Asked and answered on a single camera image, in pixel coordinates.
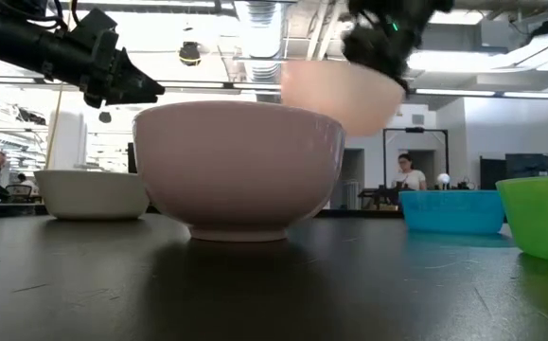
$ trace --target ceiling duct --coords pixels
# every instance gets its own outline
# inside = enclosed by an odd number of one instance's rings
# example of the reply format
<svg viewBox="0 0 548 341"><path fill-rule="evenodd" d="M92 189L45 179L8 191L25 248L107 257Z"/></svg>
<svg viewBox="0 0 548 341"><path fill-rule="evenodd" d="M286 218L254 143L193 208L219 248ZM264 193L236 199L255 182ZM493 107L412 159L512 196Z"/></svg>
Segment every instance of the ceiling duct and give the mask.
<svg viewBox="0 0 548 341"><path fill-rule="evenodd" d="M282 47L284 5L275 2L237 1L236 12L242 24L244 53L256 59L277 59ZM280 62L263 61L245 64L249 81L279 83ZM258 101L279 102L279 96L256 95Z"/></svg>

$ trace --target woman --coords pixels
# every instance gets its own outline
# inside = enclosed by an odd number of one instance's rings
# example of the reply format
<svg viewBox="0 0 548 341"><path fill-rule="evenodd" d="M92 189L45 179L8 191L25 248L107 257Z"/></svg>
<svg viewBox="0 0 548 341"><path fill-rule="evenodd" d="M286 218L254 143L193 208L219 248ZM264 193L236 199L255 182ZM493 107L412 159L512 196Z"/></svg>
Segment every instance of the woman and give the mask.
<svg viewBox="0 0 548 341"><path fill-rule="evenodd" d="M404 153L398 157L399 174L396 176L396 184L401 188L409 188L412 190L427 189L425 182L425 174L420 170L413 169L413 158L409 154Z"/></svg>

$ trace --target bowl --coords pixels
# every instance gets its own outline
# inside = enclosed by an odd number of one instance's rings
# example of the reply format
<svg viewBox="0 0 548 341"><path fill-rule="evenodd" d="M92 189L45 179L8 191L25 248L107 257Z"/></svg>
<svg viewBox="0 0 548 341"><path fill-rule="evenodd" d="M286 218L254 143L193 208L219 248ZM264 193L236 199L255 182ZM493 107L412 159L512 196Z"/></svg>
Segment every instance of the bowl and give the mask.
<svg viewBox="0 0 548 341"><path fill-rule="evenodd" d="M411 230L492 234L503 227L503 203L496 190L403 191L399 200Z"/></svg>
<svg viewBox="0 0 548 341"><path fill-rule="evenodd" d="M548 177L503 180L497 189L516 245L548 260Z"/></svg>
<svg viewBox="0 0 548 341"><path fill-rule="evenodd" d="M279 104L197 101L134 121L139 176L154 205L193 238L268 242L315 215L341 171L337 121Z"/></svg>
<svg viewBox="0 0 548 341"><path fill-rule="evenodd" d="M136 174L40 170L34 175L46 210L58 219L136 219L150 204Z"/></svg>
<svg viewBox="0 0 548 341"><path fill-rule="evenodd" d="M358 64L291 61L282 65L282 103L339 121L348 136L372 136L404 100L389 77Z"/></svg>

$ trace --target blue bowl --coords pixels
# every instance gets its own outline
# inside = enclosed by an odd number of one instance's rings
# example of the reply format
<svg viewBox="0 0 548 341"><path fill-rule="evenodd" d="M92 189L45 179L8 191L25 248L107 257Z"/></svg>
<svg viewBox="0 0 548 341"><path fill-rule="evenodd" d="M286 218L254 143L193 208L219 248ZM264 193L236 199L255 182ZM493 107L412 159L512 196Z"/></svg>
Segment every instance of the blue bowl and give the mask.
<svg viewBox="0 0 548 341"><path fill-rule="evenodd" d="M503 227L503 202L496 190L403 191L399 200L411 230L488 234Z"/></svg>

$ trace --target table surface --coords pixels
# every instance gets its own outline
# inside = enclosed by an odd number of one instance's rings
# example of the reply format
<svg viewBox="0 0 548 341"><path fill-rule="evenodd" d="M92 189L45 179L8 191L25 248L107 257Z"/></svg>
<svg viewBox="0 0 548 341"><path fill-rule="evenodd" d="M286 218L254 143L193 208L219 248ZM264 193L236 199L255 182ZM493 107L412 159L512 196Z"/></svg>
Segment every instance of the table surface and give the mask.
<svg viewBox="0 0 548 341"><path fill-rule="evenodd" d="M0 340L548 340L548 261L510 238L314 219L287 242L0 219Z"/></svg>

